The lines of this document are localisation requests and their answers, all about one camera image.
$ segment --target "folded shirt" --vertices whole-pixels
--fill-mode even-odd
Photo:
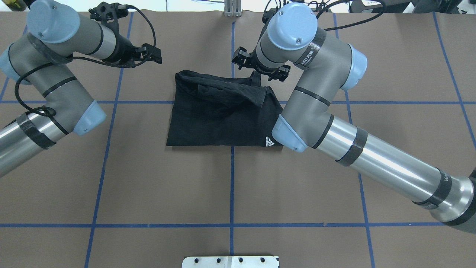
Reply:
[[[175,74],[175,101],[167,146],[282,146],[271,131],[282,112],[261,74],[224,78],[192,71]]]

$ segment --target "blue grid line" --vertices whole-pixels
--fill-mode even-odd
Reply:
[[[372,237],[370,235],[370,224],[368,222],[367,206],[365,203],[364,184],[362,183],[362,175],[360,173],[358,174],[358,181],[360,184],[360,197],[362,198],[362,210],[364,211],[365,231],[367,232],[367,243],[368,243],[368,250],[370,254],[370,264],[372,265],[372,268],[375,268],[374,248],[372,247]]]
[[[333,13],[332,15],[334,17],[334,27],[337,27],[336,14]],[[336,37],[339,38],[339,31],[338,30],[336,30]],[[348,94],[347,90],[345,90],[344,93],[345,93],[345,96],[346,96],[347,115],[349,117],[349,123],[353,124],[352,112],[350,110],[349,94]],[[360,173],[358,174],[358,179],[359,179],[359,184],[360,184],[360,198],[361,198],[361,201],[362,201],[362,210],[363,210],[363,213],[364,213],[365,230],[366,230],[366,233],[367,233],[367,244],[368,244],[368,253],[369,253],[369,256],[370,256],[370,265],[371,265],[372,268],[375,268],[374,250],[373,250],[373,247],[372,247],[372,237],[370,235],[370,227],[369,227],[369,224],[368,224],[367,205],[366,205],[366,202],[365,202],[364,185],[362,183],[362,175]]]
[[[129,39],[129,37],[130,37],[130,29],[132,28],[132,19],[133,18],[134,18],[134,13],[131,12],[130,19],[129,19],[129,29],[128,29],[128,32],[127,32],[127,39]],[[109,148],[110,148],[110,145],[111,145],[112,129],[113,129],[114,121],[115,121],[115,117],[116,117],[116,111],[117,111],[117,106],[118,106],[120,86],[122,84],[122,75],[123,75],[123,73],[124,73],[124,68],[121,68],[120,69],[120,74],[119,74],[118,86],[117,86],[117,90],[116,90],[116,99],[114,101],[114,108],[112,109],[112,116],[111,116],[111,123],[110,123],[110,126],[109,126],[108,141],[106,143],[106,151],[104,153],[104,161],[102,163],[101,178],[99,180],[98,195],[96,197],[96,205],[94,207],[91,233],[89,235],[88,250],[86,252],[86,260],[84,262],[84,268],[88,268],[89,258],[91,256],[91,249],[92,249],[92,243],[93,243],[93,239],[94,239],[95,225],[96,225],[96,220],[98,218],[99,202],[101,200],[102,186],[103,186],[103,183],[104,183],[104,175],[106,173],[106,162],[107,162],[108,157],[109,157]]]
[[[228,223],[177,223],[177,224],[96,224],[96,228],[229,228]]]
[[[369,223],[371,227],[417,227],[417,226],[446,226],[441,222],[387,222]]]
[[[375,223],[111,223],[95,228],[319,228],[319,227],[424,227],[445,226],[440,222],[375,222]],[[3,223],[0,228],[92,228],[92,224],[69,223]]]
[[[231,147],[231,160],[230,160],[230,255],[235,254],[234,245],[234,225],[235,225],[235,147]]]
[[[3,89],[1,90],[1,93],[0,93],[0,101],[3,99],[3,95],[5,94],[5,91],[7,90],[8,80],[9,78],[7,77],[5,79],[5,83],[3,83]]]
[[[445,46],[443,44],[443,39],[441,38],[440,28],[438,26],[438,20],[436,19],[436,13],[433,12],[433,20],[435,21],[436,33],[438,34],[438,39],[440,41],[441,50],[443,51],[443,56],[445,57],[446,65],[448,66],[449,74],[451,75],[451,81],[453,81],[453,85],[455,87],[456,95],[458,96],[459,103],[461,105],[461,110],[463,111],[463,115],[465,116],[466,125],[468,126],[469,134],[471,135],[471,140],[473,141],[473,146],[476,149],[476,140],[473,134],[473,130],[471,128],[471,124],[469,123],[468,115],[466,114],[466,109],[463,104],[463,99],[461,98],[461,93],[459,92],[458,85],[456,84],[456,79],[453,74],[453,69],[448,60],[448,56],[446,54]]]
[[[231,24],[231,59],[235,53],[235,22]],[[235,78],[235,65],[231,63],[231,78]],[[235,254],[235,147],[231,147],[230,156],[230,255]]]
[[[17,101],[0,101],[0,103],[10,104]],[[25,103],[41,104],[46,101],[25,101]],[[101,104],[173,104],[174,101],[98,101]],[[287,104],[287,101],[280,101],[280,104]],[[425,104],[425,105],[460,105],[460,102],[414,102],[414,101],[349,101],[350,104]],[[347,101],[333,101],[332,104],[347,104]],[[474,105],[476,102],[463,102],[465,105]]]
[[[92,224],[68,223],[2,223],[0,228],[91,228]]]

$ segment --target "black cable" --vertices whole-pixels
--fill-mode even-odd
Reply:
[[[116,68],[135,68],[137,66],[140,66],[140,65],[144,64],[147,60],[149,60],[152,53],[156,49],[155,46],[157,44],[154,27],[152,26],[152,23],[150,23],[150,21],[146,17],[146,15],[142,11],[140,11],[138,8],[136,8],[135,6],[131,6],[131,5],[127,5],[127,8],[136,10],[146,20],[147,24],[150,26],[150,29],[152,30],[152,38],[154,39],[154,44],[153,44],[154,48],[147,54],[147,56],[141,62],[139,62],[137,64],[133,64],[131,66],[127,66],[127,65],[111,64],[111,63],[108,63],[108,62],[100,62],[100,61],[93,60],[93,59],[90,59],[90,58],[85,58],[85,57],[70,57],[69,59],[71,59],[71,60],[84,60],[84,61],[94,62],[94,63],[97,63],[97,64],[101,64],[101,65],[105,65],[105,66],[109,66],[109,67],[116,67]]]
[[[56,115],[56,111],[53,108],[43,106],[43,107],[40,107],[41,109],[39,109],[39,108],[33,109],[30,106],[26,105],[26,103],[20,98],[20,83],[21,83],[21,81],[25,80],[25,78],[28,77],[30,74],[32,74],[36,71],[39,71],[43,68],[50,67],[52,65],[53,65],[53,63],[49,62],[47,64],[43,64],[41,66],[36,67],[35,69],[33,69],[33,70],[25,73],[24,75],[20,76],[17,83],[15,84],[15,97],[17,98],[18,103],[20,103],[20,105],[23,106],[23,108],[27,109],[28,112],[30,112],[30,113],[36,113],[36,114],[39,114],[41,116],[47,116],[47,117]]]
[[[263,12],[266,12],[266,10],[268,10],[268,5],[269,5],[269,3],[271,3],[271,1],[272,1],[272,0],[269,0],[269,1],[268,1],[268,3],[267,3],[266,6],[265,6],[265,11],[263,11]],[[279,6],[278,6],[278,1],[274,0],[274,2],[276,3],[276,8],[279,8]]]
[[[320,4],[317,1],[311,1],[307,4],[307,6],[310,6],[311,4],[316,4],[316,9],[314,11],[314,12],[316,12],[318,10]]]
[[[46,108],[45,106],[42,106],[42,107],[33,108],[33,110],[35,110],[35,111],[44,111],[45,108]],[[27,111],[25,114],[26,114],[26,115],[29,115],[30,113],[32,113],[32,112],[31,112],[31,111]],[[9,125],[11,125],[11,124],[13,124],[13,123],[15,123],[16,121],[17,121],[16,119],[13,120],[13,121],[11,121],[11,122],[8,123],[5,127],[7,127],[7,126],[9,126]]]
[[[316,18],[319,18],[324,12],[327,12],[327,11],[329,10],[329,8],[331,8],[331,7],[335,6],[335,5],[338,5],[338,4],[347,3],[347,2],[349,2],[349,1],[350,1],[350,0],[338,0],[338,1],[335,1],[335,2],[333,2],[333,3],[329,4],[329,5],[327,5],[327,6],[324,7],[321,11],[319,11],[319,13],[316,15]],[[368,19],[366,19],[366,20],[354,22],[354,23],[351,23],[351,24],[343,25],[343,26],[327,28],[327,29],[324,29],[324,30],[326,30],[326,31],[340,30],[340,29],[343,29],[343,28],[348,28],[348,27],[360,25],[360,24],[363,24],[363,23],[366,23],[366,22],[375,20],[376,18],[380,17],[383,13],[385,13],[385,11],[387,10],[387,4],[385,4],[384,0],[374,0],[374,1],[375,1],[375,2],[379,2],[380,4],[382,4],[382,9],[380,10],[379,13],[377,13],[377,14],[376,14],[375,16],[373,16],[372,18],[368,18]]]
[[[94,63],[97,63],[97,64],[109,66],[109,67],[116,67],[116,68],[134,68],[134,67],[137,67],[137,66],[140,66],[140,65],[144,64],[147,60],[149,60],[150,57],[152,56],[152,53],[156,49],[155,46],[157,45],[157,39],[156,39],[154,27],[152,26],[152,23],[150,23],[150,21],[148,20],[146,15],[142,11],[140,11],[138,8],[136,8],[135,6],[131,6],[131,5],[127,5],[127,8],[136,10],[146,20],[147,24],[150,26],[150,29],[152,30],[152,38],[154,40],[153,49],[147,54],[147,56],[141,62],[139,62],[137,64],[133,64],[131,66],[126,66],[126,65],[115,65],[115,64],[111,64],[111,63],[107,63],[107,62],[100,62],[100,61],[93,60],[93,59],[86,58],[86,57],[69,57],[68,59],[70,59],[70,60],[85,60],[85,61],[94,62]],[[47,116],[47,117],[51,117],[51,116],[56,115],[56,111],[53,108],[46,107],[46,106],[42,106],[42,107],[39,107],[39,108],[31,108],[28,105],[26,105],[26,103],[20,97],[20,83],[23,80],[25,80],[25,78],[28,77],[29,75],[31,75],[32,73],[34,73],[36,71],[39,71],[43,68],[50,67],[52,65],[53,65],[53,63],[49,62],[47,64],[44,64],[44,65],[41,65],[41,66],[38,66],[38,67],[34,68],[33,70],[31,70],[31,71],[25,73],[24,75],[22,75],[18,79],[17,83],[15,84],[15,97],[17,98],[18,103],[20,103],[21,106],[23,106],[25,109],[27,109],[29,113],[36,113],[38,115]]]

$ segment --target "silver metal tube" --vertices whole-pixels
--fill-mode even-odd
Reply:
[[[440,182],[437,168],[371,134],[351,167],[415,202],[430,198]]]
[[[49,118],[35,113],[28,117],[50,140],[57,142],[65,136]],[[17,122],[5,127],[0,131],[0,178],[41,151],[43,148],[34,143]]]
[[[350,149],[355,129],[355,126],[335,118],[317,149],[339,160]],[[371,134],[368,134],[362,153],[350,167],[415,202],[430,198],[440,182],[437,168]]]

